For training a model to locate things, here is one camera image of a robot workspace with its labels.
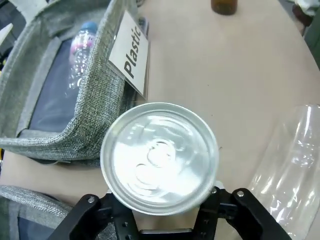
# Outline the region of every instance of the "table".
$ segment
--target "table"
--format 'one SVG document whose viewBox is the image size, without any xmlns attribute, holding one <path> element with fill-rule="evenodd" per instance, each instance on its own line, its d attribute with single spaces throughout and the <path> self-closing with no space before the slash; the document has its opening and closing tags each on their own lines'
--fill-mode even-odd
<svg viewBox="0 0 320 240">
<path fill-rule="evenodd" d="M 295 24 L 276 0 L 239 1 L 233 16 L 215 14 L 208 0 L 147 0 L 140 11 L 150 22 L 148 102 L 202 117 L 221 147 L 217 179 L 229 192 L 248 186 L 280 114 L 320 102 L 320 73 Z M 10 152 L 1 175 L 0 184 L 70 204 L 107 190 L 99 169 L 44 166 Z M 196 215 L 135 217 L 139 228 L 174 229 L 192 227 Z M 220 221 L 216 239 L 230 239 L 225 230 Z"/>
</svg>

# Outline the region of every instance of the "aluminum can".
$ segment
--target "aluminum can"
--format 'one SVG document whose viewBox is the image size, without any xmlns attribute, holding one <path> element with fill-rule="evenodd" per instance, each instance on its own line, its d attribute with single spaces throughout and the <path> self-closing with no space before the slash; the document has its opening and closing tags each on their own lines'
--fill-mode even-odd
<svg viewBox="0 0 320 240">
<path fill-rule="evenodd" d="M 103 177 L 128 208 L 174 215 L 199 206 L 216 180 L 215 135 L 194 112 L 171 103 L 146 103 L 122 114 L 100 153 Z"/>
</svg>

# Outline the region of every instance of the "plastic bottle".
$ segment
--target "plastic bottle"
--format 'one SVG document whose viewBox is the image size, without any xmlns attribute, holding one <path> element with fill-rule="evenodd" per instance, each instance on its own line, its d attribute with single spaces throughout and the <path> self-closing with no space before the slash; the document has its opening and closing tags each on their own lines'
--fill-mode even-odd
<svg viewBox="0 0 320 240">
<path fill-rule="evenodd" d="M 71 73 L 68 81 L 68 90 L 78 89 L 88 65 L 91 47 L 95 41 L 98 26 L 95 22 L 85 22 L 81 30 L 74 37 L 69 55 Z"/>
<path fill-rule="evenodd" d="M 248 188 L 292 240 L 304 240 L 320 204 L 320 106 L 280 121 Z"/>
</svg>

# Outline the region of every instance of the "grey fabric bin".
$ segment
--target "grey fabric bin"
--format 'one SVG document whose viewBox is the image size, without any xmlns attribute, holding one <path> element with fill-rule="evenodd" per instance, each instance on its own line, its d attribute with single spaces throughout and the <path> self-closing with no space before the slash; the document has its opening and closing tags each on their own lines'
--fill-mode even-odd
<svg viewBox="0 0 320 240">
<path fill-rule="evenodd" d="M 108 61 L 125 10 L 138 19 L 136 0 L 60 0 L 49 4 L 26 26 L 0 77 L 1 148 L 62 162 L 99 157 L 110 125 L 134 105 L 135 91 Z M 72 38 L 86 21 L 99 25 L 74 117 L 62 132 L 29 129 L 61 43 Z"/>
<path fill-rule="evenodd" d="M 67 204 L 41 193 L 0 185 L 0 239 L 48 239 L 70 210 Z M 96 239 L 116 240 L 114 224 L 109 223 Z"/>
</svg>

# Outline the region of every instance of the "sign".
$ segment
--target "sign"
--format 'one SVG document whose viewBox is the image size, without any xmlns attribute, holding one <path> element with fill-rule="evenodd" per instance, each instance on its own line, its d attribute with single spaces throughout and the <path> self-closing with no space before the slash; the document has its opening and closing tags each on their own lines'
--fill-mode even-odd
<svg viewBox="0 0 320 240">
<path fill-rule="evenodd" d="M 136 21 L 124 12 L 109 60 L 127 82 L 144 96 L 149 42 Z"/>
</svg>

